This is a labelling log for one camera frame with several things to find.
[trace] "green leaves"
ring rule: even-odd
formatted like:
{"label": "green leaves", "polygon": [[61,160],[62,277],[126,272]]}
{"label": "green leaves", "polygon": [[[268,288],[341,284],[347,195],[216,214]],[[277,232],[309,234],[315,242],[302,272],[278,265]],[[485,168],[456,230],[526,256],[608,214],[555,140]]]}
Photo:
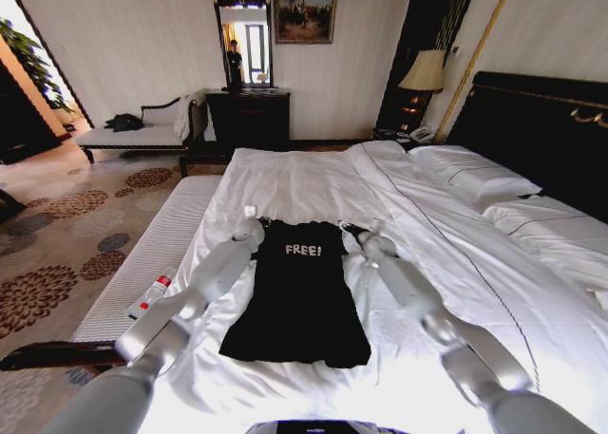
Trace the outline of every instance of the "green leaves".
{"label": "green leaves", "polygon": [[[50,73],[46,69],[48,64],[34,51],[35,48],[42,49],[42,47],[28,36],[14,30],[12,22],[8,19],[0,18],[0,34],[38,90],[40,90],[40,93],[45,97],[49,106],[51,108],[63,108],[67,112],[72,112],[67,107],[59,86],[50,80]],[[49,90],[54,93],[54,98],[52,99],[47,95]]]}

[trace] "bottle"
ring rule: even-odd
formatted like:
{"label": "bottle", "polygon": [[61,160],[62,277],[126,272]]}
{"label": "bottle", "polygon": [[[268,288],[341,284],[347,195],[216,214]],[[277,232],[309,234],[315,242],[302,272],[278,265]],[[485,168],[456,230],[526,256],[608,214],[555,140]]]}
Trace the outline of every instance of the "bottle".
{"label": "bottle", "polygon": [[126,314],[134,320],[144,315],[150,306],[164,297],[165,292],[175,279],[177,273],[178,270],[172,266],[165,268],[150,288],[129,306]]}

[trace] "potted plant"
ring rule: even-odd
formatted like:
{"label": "potted plant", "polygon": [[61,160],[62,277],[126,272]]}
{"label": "potted plant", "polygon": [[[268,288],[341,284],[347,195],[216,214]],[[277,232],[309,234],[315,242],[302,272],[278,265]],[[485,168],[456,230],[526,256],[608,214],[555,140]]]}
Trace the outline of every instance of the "potted plant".
{"label": "potted plant", "polygon": [[59,86],[51,81],[50,73],[47,70],[48,64],[35,52],[36,48],[42,49],[42,47],[28,36],[13,29],[12,22],[8,19],[0,18],[0,34],[2,34],[2,38],[7,42],[10,50],[40,93],[47,100],[48,105],[55,110],[55,114],[60,121],[65,123],[67,116],[67,123],[69,123],[71,121],[69,113],[73,111],[66,105]]}

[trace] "black headboard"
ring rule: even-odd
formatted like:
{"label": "black headboard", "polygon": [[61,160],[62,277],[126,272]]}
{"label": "black headboard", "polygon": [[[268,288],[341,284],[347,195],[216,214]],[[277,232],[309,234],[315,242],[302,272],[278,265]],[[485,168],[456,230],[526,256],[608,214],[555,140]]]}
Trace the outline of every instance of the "black headboard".
{"label": "black headboard", "polygon": [[480,71],[447,144],[608,223],[608,84]]}

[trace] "table lamp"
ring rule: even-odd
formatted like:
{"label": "table lamp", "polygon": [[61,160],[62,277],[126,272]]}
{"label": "table lamp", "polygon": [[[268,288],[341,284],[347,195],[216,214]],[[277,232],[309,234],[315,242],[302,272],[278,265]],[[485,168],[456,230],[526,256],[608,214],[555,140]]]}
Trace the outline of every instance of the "table lamp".
{"label": "table lamp", "polygon": [[444,59],[446,52],[442,49],[429,49],[418,52],[414,65],[409,69],[406,77],[401,80],[402,89],[421,92],[414,95],[408,106],[401,109],[404,113],[412,115],[409,123],[402,123],[400,130],[410,131],[412,124],[418,125],[427,109],[428,100],[433,93],[441,92],[444,88]]}

